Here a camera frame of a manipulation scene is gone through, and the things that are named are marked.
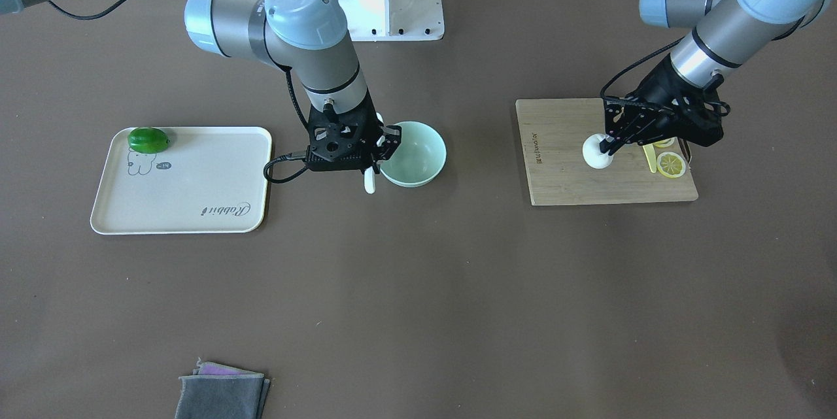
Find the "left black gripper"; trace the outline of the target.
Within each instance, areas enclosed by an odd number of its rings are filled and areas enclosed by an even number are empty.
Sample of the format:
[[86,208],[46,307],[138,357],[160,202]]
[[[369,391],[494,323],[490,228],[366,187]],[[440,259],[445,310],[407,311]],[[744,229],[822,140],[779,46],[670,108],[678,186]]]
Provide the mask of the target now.
[[723,75],[715,75],[707,86],[693,86],[666,56],[628,97],[603,96],[609,144],[602,142],[601,151],[613,156],[628,144],[643,146],[670,138],[702,147],[715,144],[723,138],[723,117],[730,111],[717,93],[723,82]]

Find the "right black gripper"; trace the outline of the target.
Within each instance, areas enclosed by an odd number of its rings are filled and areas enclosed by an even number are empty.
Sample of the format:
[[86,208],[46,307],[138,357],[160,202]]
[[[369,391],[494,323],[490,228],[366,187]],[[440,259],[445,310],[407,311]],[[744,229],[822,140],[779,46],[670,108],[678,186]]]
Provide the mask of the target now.
[[370,94],[348,112],[310,108],[310,145],[306,168],[313,172],[361,171],[380,174],[379,161],[391,159],[401,144],[401,126],[385,126],[377,118]]

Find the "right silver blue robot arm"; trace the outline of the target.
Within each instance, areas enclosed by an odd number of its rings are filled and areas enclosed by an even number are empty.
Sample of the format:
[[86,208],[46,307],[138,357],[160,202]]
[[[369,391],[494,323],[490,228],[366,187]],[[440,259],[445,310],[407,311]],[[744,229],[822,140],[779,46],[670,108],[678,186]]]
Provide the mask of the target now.
[[[2,13],[52,0],[2,0]],[[401,128],[377,114],[339,0],[186,0],[191,41],[225,58],[254,59],[295,73],[311,102],[310,144],[281,161],[308,171],[380,171],[401,144]]]

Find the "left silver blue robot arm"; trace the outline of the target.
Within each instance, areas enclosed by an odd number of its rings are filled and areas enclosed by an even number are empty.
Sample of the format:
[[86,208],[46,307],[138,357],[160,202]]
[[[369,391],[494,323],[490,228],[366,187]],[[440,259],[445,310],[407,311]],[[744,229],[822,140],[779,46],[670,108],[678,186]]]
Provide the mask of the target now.
[[831,0],[640,0],[643,22],[689,32],[625,97],[601,92],[602,134],[583,144],[594,168],[610,165],[626,144],[677,138],[708,147],[723,138],[729,108],[717,90],[769,42],[816,19]]

